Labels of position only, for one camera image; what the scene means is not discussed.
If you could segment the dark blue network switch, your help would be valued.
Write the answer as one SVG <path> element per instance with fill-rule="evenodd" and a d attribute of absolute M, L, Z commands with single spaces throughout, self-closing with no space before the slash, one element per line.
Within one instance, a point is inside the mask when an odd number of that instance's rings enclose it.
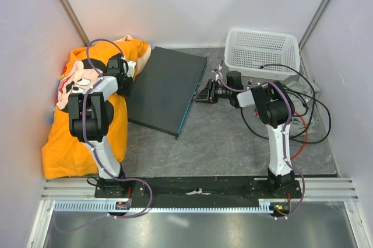
<path fill-rule="evenodd" d="M 127 98 L 128 121 L 180 136 L 207 58 L 155 47 Z"/>

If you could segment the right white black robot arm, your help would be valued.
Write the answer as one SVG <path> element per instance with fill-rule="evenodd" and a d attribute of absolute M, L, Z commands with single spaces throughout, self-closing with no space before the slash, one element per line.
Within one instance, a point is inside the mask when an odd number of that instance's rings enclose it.
<path fill-rule="evenodd" d="M 195 96 L 195 101 L 215 104 L 219 99 L 228 99 L 236 109 L 255 106 L 268 132 L 270 145 L 266 188 L 272 197 L 281 197 L 288 190 L 287 183 L 294 180 L 290 159 L 290 122 L 295 113 L 293 102 L 279 81 L 267 81 L 245 89 L 238 71 L 228 72 L 226 79 L 227 82 L 209 79 Z"/>

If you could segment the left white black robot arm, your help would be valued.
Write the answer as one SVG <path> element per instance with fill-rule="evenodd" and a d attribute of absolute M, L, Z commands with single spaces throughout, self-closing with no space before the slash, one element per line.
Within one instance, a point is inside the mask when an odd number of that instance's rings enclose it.
<path fill-rule="evenodd" d="M 71 93 L 68 98 L 70 134 L 90 151 L 100 178 L 111 179 L 107 189 L 114 197 L 123 197 L 128 191 L 128 183 L 107 138 L 114 118 L 108 98 L 131 94 L 135 70 L 136 62 L 126 61 L 122 54 L 117 54 L 109 58 L 106 71 L 94 85 L 83 92 Z"/>

